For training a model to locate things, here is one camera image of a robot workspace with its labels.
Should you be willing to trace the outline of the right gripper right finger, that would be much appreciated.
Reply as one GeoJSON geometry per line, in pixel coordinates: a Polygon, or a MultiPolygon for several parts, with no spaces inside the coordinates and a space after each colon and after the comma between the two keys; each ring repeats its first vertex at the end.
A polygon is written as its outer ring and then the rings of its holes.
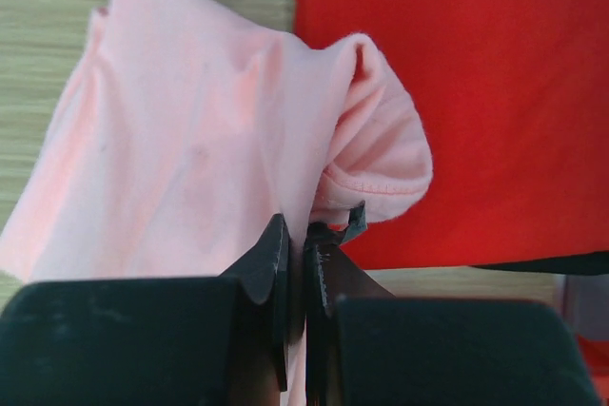
{"type": "Polygon", "coordinates": [[[526,300],[398,298],[342,244],[366,228],[314,222],[304,245],[310,405],[597,405],[573,334],[526,300]]]}

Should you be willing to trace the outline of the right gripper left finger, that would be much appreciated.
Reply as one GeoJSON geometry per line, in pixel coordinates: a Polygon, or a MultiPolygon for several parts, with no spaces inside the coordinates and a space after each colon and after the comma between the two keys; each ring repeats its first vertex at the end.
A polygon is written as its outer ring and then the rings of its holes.
{"type": "Polygon", "coordinates": [[[5,405],[275,405],[290,241],[274,215],[217,277],[47,281],[1,315],[5,405]]]}

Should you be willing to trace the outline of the salmon pink t shirt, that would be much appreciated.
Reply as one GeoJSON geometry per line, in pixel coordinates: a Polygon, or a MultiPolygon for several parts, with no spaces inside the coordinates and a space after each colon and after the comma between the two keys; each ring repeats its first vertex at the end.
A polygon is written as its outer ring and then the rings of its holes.
{"type": "Polygon", "coordinates": [[[22,282],[217,277],[285,219],[287,386],[306,402],[308,227],[401,216],[432,180],[420,116],[374,42],[323,49],[213,0],[109,0],[1,235],[22,282]]]}

